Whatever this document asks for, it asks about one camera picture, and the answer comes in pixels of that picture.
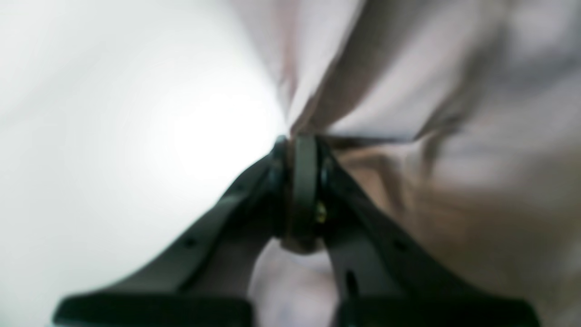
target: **white fabric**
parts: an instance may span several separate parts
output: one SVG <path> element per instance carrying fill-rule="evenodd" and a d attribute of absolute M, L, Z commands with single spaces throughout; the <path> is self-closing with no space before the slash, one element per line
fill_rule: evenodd
<path fill-rule="evenodd" d="M 579 1 L 233 3 L 291 135 L 356 138 L 343 166 L 442 264 L 581 325 Z M 318 326 L 285 317 L 320 274 L 263 295 L 263 326 Z"/>
<path fill-rule="evenodd" d="M 158 255 L 285 132 L 275 94 L 227 3 L 0 0 L 0 327 Z"/>

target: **metal screw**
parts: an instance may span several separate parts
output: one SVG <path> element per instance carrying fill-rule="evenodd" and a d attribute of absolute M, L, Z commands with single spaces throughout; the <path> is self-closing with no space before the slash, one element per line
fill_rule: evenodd
<path fill-rule="evenodd" d="M 321 201 L 317 201 L 317 217 L 316 220 L 318 223 L 325 223 L 327 219 L 327 208 L 325 208 L 325 204 Z"/>

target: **hole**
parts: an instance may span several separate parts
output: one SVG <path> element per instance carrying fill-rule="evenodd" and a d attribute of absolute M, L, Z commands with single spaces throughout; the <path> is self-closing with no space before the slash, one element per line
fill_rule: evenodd
<path fill-rule="evenodd" d="M 407 245 L 400 240 L 393 241 L 393 246 L 400 252 L 407 251 Z"/>
<path fill-rule="evenodd" d="M 347 284 L 347 293 L 349 294 L 349 297 L 356 297 L 359 295 L 359 285 L 357 284 L 355 274 L 351 270 L 348 270 L 347 274 L 345 274 L 345 283 Z"/>
<path fill-rule="evenodd" d="M 198 244 L 198 241 L 196 241 L 196 239 L 194 239 L 193 237 L 186 239 L 186 241 L 184 242 L 184 246 L 186 248 L 192 248 L 192 247 L 196 246 L 197 244 Z"/>

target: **white background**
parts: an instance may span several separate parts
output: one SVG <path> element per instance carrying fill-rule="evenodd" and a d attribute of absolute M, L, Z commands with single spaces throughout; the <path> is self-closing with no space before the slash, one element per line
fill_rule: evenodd
<path fill-rule="evenodd" d="M 0 326 L 140 267 L 284 131 L 227 3 L 0 0 Z"/>

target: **black clamp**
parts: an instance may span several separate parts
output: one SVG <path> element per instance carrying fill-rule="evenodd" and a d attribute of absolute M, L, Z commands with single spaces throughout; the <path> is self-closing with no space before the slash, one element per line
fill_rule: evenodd
<path fill-rule="evenodd" d="M 438 264 L 313 136 L 279 138 L 157 258 L 110 287 L 64 299 L 54 323 L 253 326 L 246 292 L 272 237 L 297 253 L 324 242 L 342 301 L 333 326 L 539 326 L 524 301 L 486 294 Z"/>

